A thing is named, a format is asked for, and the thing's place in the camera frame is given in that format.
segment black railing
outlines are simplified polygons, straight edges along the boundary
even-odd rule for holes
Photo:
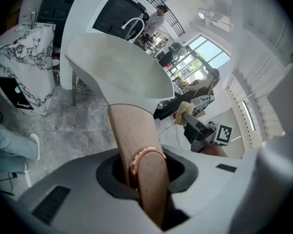
[[[147,0],[147,1],[150,4],[152,4],[155,8],[161,4],[165,5],[165,3],[162,0]],[[175,17],[175,15],[172,13],[170,9],[168,9],[168,11],[165,13],[165,19],[173,28],[173,30],[177,33],[178,36],[181,36],[185,32],[180,22],[177,20],[177,18]]]

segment gray tiled floor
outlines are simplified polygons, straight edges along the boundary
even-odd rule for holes
[[[57,87],[46,117],[17,114],[1,95],[0,108],[3,125],[9,130],[23,136],[35,132],[40,138],[41,160],[27,160],[32,184],[72,159],[117,147],[102,97],[77,93],[74,107],[71,91]],[[158,134],[171,126],[159,135],[161,143],[178,148],[180,143],[182,149],[189,150],[183,127],[173,123],[172,117],[155,121]]]

